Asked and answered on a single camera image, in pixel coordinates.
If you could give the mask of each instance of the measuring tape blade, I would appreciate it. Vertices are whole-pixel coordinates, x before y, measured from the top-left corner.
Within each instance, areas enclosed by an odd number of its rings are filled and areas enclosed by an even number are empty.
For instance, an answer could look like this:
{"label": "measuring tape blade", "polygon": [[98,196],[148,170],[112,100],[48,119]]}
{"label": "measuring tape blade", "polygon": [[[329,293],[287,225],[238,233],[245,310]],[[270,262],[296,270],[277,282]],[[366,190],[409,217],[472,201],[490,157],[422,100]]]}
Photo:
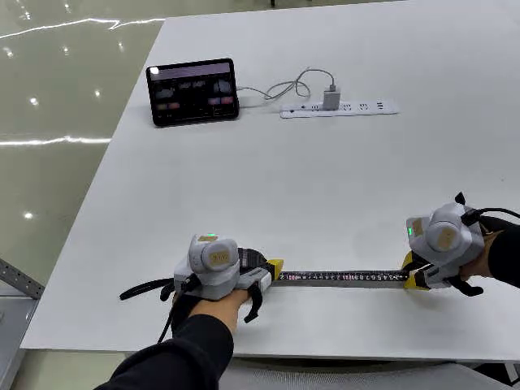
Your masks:
{"label": "measuring tape blade", "polygon": [[282,271],[272,286],[403,288],[408,271]]}

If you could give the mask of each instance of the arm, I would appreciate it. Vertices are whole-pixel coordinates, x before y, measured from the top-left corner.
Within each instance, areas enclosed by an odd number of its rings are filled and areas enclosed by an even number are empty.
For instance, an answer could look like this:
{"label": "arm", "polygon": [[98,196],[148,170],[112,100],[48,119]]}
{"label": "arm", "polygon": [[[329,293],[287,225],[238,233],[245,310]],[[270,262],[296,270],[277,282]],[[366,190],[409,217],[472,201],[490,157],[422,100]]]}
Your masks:
{"label": "arm", "polygon": [[492,277],[520,288],[520,227],[509,227],[484,237],[484,251],[461,267],[461,277]]}
{"label": "arm", "polygon": [[248,298],[235,290],[217,302],[201,301],[173,339],[133,354],[97,390],[218,388],[233,354],[238,309]]}

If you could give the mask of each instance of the tablet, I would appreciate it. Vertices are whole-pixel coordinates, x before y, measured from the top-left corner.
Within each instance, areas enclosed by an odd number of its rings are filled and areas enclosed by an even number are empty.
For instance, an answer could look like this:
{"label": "tablet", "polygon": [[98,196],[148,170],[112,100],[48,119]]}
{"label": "tablet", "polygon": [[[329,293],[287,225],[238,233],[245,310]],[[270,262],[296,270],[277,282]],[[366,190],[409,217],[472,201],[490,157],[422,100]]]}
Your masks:
{"label": "tablet", "polygon": [[238,116],[235,70],[229,58],[148,67],[146,79],[157,126]]}

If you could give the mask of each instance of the shiny floor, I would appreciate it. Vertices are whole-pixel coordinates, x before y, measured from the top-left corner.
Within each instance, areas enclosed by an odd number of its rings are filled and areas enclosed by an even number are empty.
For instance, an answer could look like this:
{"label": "shiny floor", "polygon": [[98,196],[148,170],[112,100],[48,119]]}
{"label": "shiny floor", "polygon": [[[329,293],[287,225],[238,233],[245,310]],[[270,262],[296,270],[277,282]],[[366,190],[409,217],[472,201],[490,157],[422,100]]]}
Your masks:
{"label": "shiny floor", "polygon": [[[277,0],[312,7],[363,0]],[[46,284],[164,18],[270,0],[2,0],[0,258]],[[101,383],[117,353],[30,352],[14,389]]]}

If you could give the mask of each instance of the white table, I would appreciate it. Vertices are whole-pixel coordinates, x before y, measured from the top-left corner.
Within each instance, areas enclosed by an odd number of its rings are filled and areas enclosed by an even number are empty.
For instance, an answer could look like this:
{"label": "white table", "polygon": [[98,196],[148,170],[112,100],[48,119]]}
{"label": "white table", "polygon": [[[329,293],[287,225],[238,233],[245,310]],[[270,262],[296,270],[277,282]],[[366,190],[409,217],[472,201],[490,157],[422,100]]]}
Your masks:
{"label": "white table", "polygon": [[[286,259],[287,270],[392,269],[405,219],[450,202],[518,208],[520,28],[495,0],[331,6],[168,19],[145,66],[231,57],[261,89],[307,66],[343,100],[399,115],[157,129],[139,76],[23,346],[134,351],[168,307],[126,288],[167,277],[195,232]],[[328,82],[307,79],[314,99]],[[283,102],[295,102],[295,96]],[[520,291],[273,288],[240,324],[241,356],[520,361]]]}

